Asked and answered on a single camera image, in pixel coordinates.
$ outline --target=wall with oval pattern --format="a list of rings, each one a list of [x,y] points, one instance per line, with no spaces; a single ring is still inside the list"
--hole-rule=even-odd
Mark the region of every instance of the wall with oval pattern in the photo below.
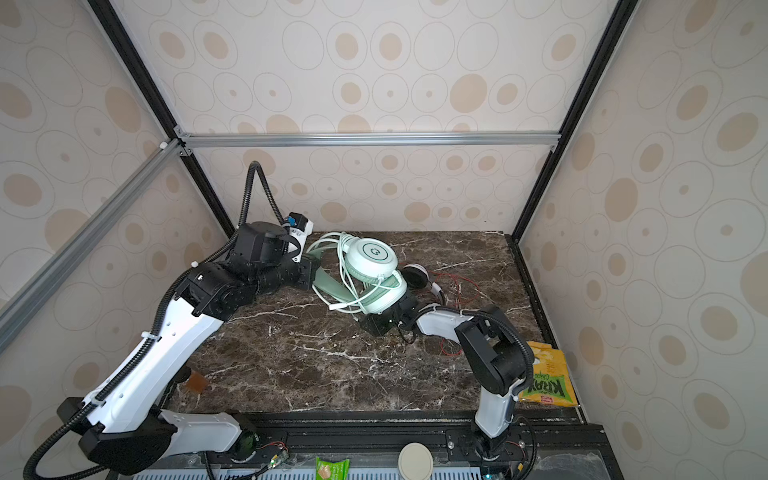
[[[559,130],[615,2],[115,3],[185,131],[253,134]],[[198,153],[233,217],[258,157],[324,230],[511,231],[547,148]]]
[[[120,0],[194,133],[558,130],[613,0]]]
[[[284,215],[317,230],[510,231],[547,145],[362,148],[200,148],[197,158],[233,221],[247,166],[258,160]],[[254,182],[249,220],[274,222]]]
[[[522,242],[625,478],[768,468],[768,3],[651,0]]]
[[[0,1],[0,308],[164,135],[74,0]]]

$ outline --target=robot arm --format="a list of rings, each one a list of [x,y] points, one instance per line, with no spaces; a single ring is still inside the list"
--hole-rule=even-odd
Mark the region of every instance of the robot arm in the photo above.
[[[485,457],[503,446],[518,394],[533,380],[534,356],[517,330],[497,307],[468,311],[431,305],[419,311],[411,329],[460,343],[480,382],[480,402],[475,414],[479,429],[477,449]],[[498,338],[495,345],[489,340]]]
[[[147,340],[85,398],[67,399],[59,407],[67,423],[81,406],[89,406],[90,412],[72,429],[82,435],[79,445],[89,460],[133,475],[179,453],[231,450],[236,458],[238,439],[253,438],[253,430],[238,414],[180,414],[154,403],[192,352],[242,305],[284,285],[311,288],[319,262],[301,253],[312,222],[290,214],[286,223],[290,235],[270,223],[241,225],[224,260],[194,266],[178,284],[159,331],[145,332]],[[136,366],[113,389],[106,389],[139,358],[148,340],[152,347]]]

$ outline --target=dark brown marble surface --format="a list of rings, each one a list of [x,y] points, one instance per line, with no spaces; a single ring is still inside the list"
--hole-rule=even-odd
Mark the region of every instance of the dark brown marble surface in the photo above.
[[[400,262],[474,280],[482,293],[465,307],[493,303],[526,340],[541,341],[502,234],[358,235],[387,242]],[[442,276],[439,284],[453,305],[453,280]],[[470,283],[460,287],[462,298],[475,296]],[[446,351],[458,351],[446,343]],[[443,354],[439,338],[420,336],[407,345],[396,330],[375,338],[352,315],[329,312],[314,292],[288,288],[241,309],[189,365],[210,385],[202,395],[179,386],[170,408],[180,412],[476,409],[480,389],[465,357]]]

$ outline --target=metal frame bar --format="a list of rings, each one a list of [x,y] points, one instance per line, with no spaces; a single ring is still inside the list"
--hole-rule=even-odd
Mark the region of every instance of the metal frame bar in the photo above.
[[[557,131],[393,132],[367,134],[182,134],[188,147],[362,147],[556,145]]]
[[[166,166],[181,152],[179,140],[157,149],[131,178],[122,184],[83,227],[14,295],[0,313],[0,353],[66,281],[125,211],[142,195]]]
[[[165,134],[169,138],[178,138],[174,130],[177,125],[176,119],[165,103],[163,95],[154,83],[152,75],[147,70],[147,66],[142,61],[139,52],[134,47],[134,43],[120,21],[117,12],[112,8],[112,4],[109,0],[88,0],[88,4],[112,42],[115,51],[120,55],[128,73],[131,74],[142,95],[146,98]],[[194,154],[190,151],[188,155],[182,157],[182,161],[190,176],[192,176],[192,180],[197,185],[197,189],[200,190],[200,194],[203,195],[203,199],[208,203],[211,213],[218,220],[224,233],[230,237],[235,231],[232,220]]]

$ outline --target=white cable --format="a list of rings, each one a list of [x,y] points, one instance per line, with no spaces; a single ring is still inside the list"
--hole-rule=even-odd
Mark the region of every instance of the white cable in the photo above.
[[[317,293],[317,296],[323,301],[323,303],[325,303],[327,306],[331,306],[332,305],[331,302],[326,300],[326,298],[320,293],[320,291],[317,289],[316,286],[312,285],[312,290],[314,290],[315,293]],[[351,311],[351,310],[337,310],[337,312],[341,312],[341,313],[360,313],[360,312],[362,312],[362,310],[361,309],[357,309],[357,310],[353,310],[353,311]]]
[[[334,303],[333,305],[328,305],[328,308],[330,310],[338,310],[338,309],[342,309],[342,308],[345,308],[345,307],[348,307],[348,306],[351,306],[351,305],[354,305],[354,304],[360,305],[362,307],[362,304],[360,302],[362,302],[363,300],[365,300],[366,298],[371,296],[371,294],[374,293],[376,291],[376,289],[379,288],[381,285],[382,285],[382,281],[379,280],[379,282],[376,284],[376,286],[373,288],[373,290],[370,290],[368,293],[366,293],[365,295],[361,296],[357,300],[354,300],[354,301],[348,302],[348,303]]]
[[[344,254],[345,247],[350,242],[353,242],[356,240],[358,240],[358,237],[355,237],[354,235],[350,235],[347,232],[328,232],[322,235],[317,241],[313,242],[306,249],[307,253],[311,253],[313,251],[323,252],[326,250],[331,250],[333,248],[336,248],[336,257],[338,258],[338,261],[339,261],[339,277],[341,278],[341,282],[344,285],[344,287],[349,291],[350,294],[352,294],[352,297],[354,300],[351,300],[349,302],[344,302],[344,303],[331,303],[328,300],[326,300],[326,298],[320,293],[320,291],[314,285],[312,285],[312,289],[314,290],[314,292],[328,306],[329,310],[335,310],[337,312],[343,312],[343,313],[362,312],[363,311],[362,301],[370,297],[374,293],[376,293],[379,289],[397,290],[402,286],[402,280],[399,277],[397,277],[396,286],[383,286],[382,283],[384,282],[385,278],[379,277],[377,278],[377,283],[363,283],[365,288],[370,288],[370,287],[372,288],[370,288],[370,290],[367,293],[360,296],[355,286],[355,280],[346,266],[346,260],[345,260],[346,257]],[[336,245],[323,245],[324,243],[335,243]],[[356,310],[343,310],[346,307],[350,307],[353,305],[358,306],[359,308]]]

